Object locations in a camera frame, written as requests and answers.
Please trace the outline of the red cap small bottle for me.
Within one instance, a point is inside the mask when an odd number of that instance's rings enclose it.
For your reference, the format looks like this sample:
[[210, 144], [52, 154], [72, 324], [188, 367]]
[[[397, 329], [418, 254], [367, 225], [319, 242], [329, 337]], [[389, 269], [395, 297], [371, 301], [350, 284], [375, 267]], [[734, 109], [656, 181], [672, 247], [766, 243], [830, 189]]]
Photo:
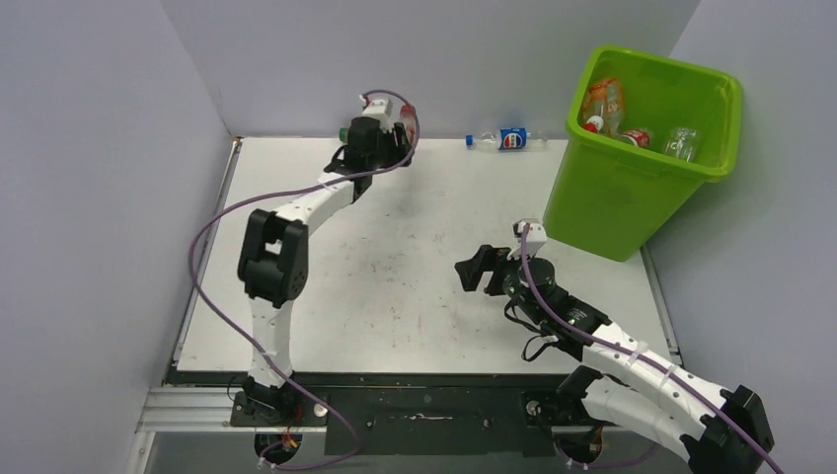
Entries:
[[413, 146], [417, 135], [416, 109], [411, 105], [402, 105], [399, 112], [399, 122], [404, 126], [407, 141]]

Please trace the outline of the red label clear bottle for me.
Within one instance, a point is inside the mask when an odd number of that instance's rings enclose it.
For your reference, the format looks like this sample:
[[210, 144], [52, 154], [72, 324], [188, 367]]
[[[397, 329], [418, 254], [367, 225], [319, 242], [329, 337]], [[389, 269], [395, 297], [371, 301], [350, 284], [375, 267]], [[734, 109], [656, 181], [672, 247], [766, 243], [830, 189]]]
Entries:
[[652, 132], [645, 127], [625, 129], [614, 136], [615, 139], [621, 142], [643, 149], [649, 148], [652, 137]]

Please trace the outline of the orange bottle white cap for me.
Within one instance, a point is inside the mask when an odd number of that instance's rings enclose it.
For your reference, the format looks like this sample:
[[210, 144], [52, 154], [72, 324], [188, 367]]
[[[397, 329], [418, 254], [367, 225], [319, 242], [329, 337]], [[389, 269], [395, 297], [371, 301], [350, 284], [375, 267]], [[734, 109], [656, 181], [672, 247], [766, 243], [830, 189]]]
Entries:
[[591, 115], [601, 115], [605, 120], [604, 131], [600, 134], [613, 136], [618, 133], [626, 116], [624, 87], [619, 78], [607, 77], [587, 88], [581, 106], [581, 126]]

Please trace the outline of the blue label water bottle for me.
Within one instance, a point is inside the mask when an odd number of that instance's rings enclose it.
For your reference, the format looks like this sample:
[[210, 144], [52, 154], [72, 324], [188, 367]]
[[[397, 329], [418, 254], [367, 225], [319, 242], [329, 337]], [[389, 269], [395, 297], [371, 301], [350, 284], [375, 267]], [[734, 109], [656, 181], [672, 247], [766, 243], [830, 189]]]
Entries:
[[662, 154], [684, 162], [692, 162], [699, 148], [700, 132], [691, 127], [678, 126], [667, 134]]

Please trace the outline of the red blue label bottle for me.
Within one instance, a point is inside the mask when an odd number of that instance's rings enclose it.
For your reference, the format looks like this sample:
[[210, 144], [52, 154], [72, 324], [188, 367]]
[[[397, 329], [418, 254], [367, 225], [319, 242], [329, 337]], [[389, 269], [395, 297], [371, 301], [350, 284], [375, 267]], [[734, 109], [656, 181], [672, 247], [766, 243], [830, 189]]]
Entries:
[[591, 133], [600, 134], [604, 131], [605, 120], [601, 115], [591, 115], [584, 120], [582, 128]]

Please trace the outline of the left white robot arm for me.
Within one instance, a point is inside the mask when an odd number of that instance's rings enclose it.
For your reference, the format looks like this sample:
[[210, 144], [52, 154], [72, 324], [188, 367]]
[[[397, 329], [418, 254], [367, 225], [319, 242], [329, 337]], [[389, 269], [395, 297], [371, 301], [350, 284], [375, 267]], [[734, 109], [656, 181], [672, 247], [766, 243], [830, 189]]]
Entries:
[[242, 387], [249, 409], [270, 425], [297, 414], [300, 393], [289, 381], [291, 315], [309, 276], [310, 237], [365, 194], [374, 172], [411, 165], [416, 128], [407, 118], [389, 128], [378, 118], [353, 119], [312, 190], [248, 218], [237, 276], [250, 300], [255, 344]]

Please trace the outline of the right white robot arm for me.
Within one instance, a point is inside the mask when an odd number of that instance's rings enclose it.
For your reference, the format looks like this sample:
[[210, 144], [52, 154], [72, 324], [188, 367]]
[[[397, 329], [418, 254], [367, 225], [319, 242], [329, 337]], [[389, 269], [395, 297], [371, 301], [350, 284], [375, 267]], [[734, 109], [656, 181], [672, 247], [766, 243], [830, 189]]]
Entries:
[[578, 368], [559, 388], [572, 423], [588, 418], [641, 435], [682, 458], [693, 473], [756, 473], [775, 440], [761, 398], [740, 385], [709, 382], [630, 336], [606, 314], [558, 285], [551, 262], [481, 246], [455, 264], [466, 291], [491, 276], [485, 293], [504, 296], [506, 316], [572, 356]]

